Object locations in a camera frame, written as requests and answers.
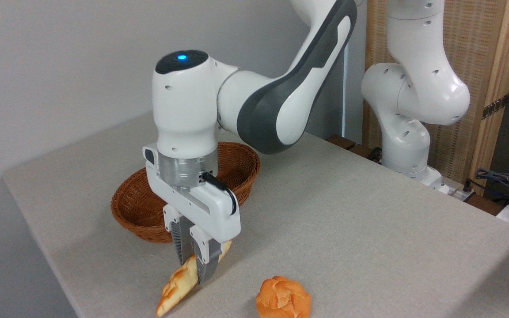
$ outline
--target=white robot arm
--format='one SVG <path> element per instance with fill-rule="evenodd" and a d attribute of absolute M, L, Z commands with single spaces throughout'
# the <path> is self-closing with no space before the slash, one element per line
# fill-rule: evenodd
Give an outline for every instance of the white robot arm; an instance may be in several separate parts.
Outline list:
<path fill-rule="evenodd" d="M 387 46 L 399 64 L 373 65 L 362 80 L 382 129 L 382 165 L 446 192 L 427 165 L 430 138 L 420 122 L 452 125 L 470 101 L 445 56 L 444 0 L 388 0 L 387 12 Z"/>
<path fill-rule="evenodd" d="M 201 284 L 214 274 L 222 243 L 240 232 L 236 197 L 214 177 L 218 125 L 262 153 L 291 147 L 354 28 L 353 0 L 291 2 L 311 28 L 284 75 L 269 79 L 198 50 L 168 54 L 153 75 L 158 141 L 143 148 L 147 177 L 168 202 L 164 223 L 180 262 L 196 254 Z"/>

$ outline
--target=wicker basket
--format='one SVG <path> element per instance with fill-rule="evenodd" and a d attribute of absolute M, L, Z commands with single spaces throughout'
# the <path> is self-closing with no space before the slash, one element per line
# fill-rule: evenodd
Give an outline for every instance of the wicker basket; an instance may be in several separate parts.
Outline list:
<path fill-rule="evenodd" d="M 251 193 L 260 170 L 260 159 L 250 147 L 222 142 L 218 144 L 219 174 L 242 205 Z M 125 180 L 111 199 L 113 216 L 127 230 L 143 240 L 154 243 L 172 242 L 164 228 L 162 207 L 166 204 L 152 192 L 143 168 Z"/>

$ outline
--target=bread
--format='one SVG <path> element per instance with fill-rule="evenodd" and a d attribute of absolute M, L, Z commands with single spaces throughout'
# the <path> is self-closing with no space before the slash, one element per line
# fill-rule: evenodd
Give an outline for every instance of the bread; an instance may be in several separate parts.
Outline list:
<path fill-rule="evenodd" d="M 221 253 L 219 260 L 225 256 L 229 248 L 231 247 L 231 241 L 225 242 L 225 250 Z M 156 315 L 162 316 L 168 310 L 171 310 L 176 306 L 180 300 L 182 300 L 191 290 L 198 284 L 198 266 L 196 265 L 196 255 L 192 255 L 188 260 L 180 266 L 170 279 L 168 284 L 162 289 L 162 296 L 160 303 L 156 308 Z"/>
<path fill-rule="evenodd" d="M 256 310 L 259 318 L 308 318 L 311 296 L 299 282 L 274 276 L 260 287 Z"/>

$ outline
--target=black cable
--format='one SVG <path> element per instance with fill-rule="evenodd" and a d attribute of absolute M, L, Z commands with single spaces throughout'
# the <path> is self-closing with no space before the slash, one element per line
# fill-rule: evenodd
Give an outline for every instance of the black cable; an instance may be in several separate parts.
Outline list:
<path fill-rule="evenodd" d="M 231 212 L 231 215 L 234 215 L 235 212 L 237 212 L 237 201 L 235 201 L 235 196 L 233 195 L 232 191 L 229 190 L 229 187 L 223 181 L 217 179 L 209 172 L 203 172 L 201 177 L 204 179 L 204 181 L 211 183 L 216 188 L 220 189 L 221 191 L 226 191 L 229 194 L 229 197 L 231 197 L 231 201 L 233 203 L 233 211 Z"/>
<path fill-rule="evenodd" d="M 229 190 L 229 188 L 226 188 L 225 191 L 227 191 L 229 197 L 231 197 L 231 201 L 233 202 L 233 212 L 231 212 L 231 215 L 234 215 L 235 212 L 237 212 L 237 202 L 235 201 L 235 196 L 233 195 L 231 190 Z"/>
<path fill-rule="evenodd" d="M 481 189 L 485 189 L 485 190 L 487 190 L 489 193 L 492 193 L 493 195 L 497 195 L 497 196 L 499 196 L 499 197 L 505 197 L 505 198 L 509 199 L 509 195 L 507 195 L 507 194 L 505 194 L 505 193 L 498 193 L 498 192 L 496 192 L 496 191 L 494 191 L 494 190 L 492 190 L 492 189 L 489 189 L 489 188 L 485 187 L 484 185 L 481 185 L 481 184 L 479 184 L 479 183 L 476 183 L 476 182 L 475 182 L 475 181 L 473 181 L 472 179 L 467 179 L 467 182 L 469 182 L 469 185 L 472 183 L 473 185 L 475 185 L 475 186 L 477 186 L 477 187 L 479 187 L 479 188 L 481 188 Z"/>

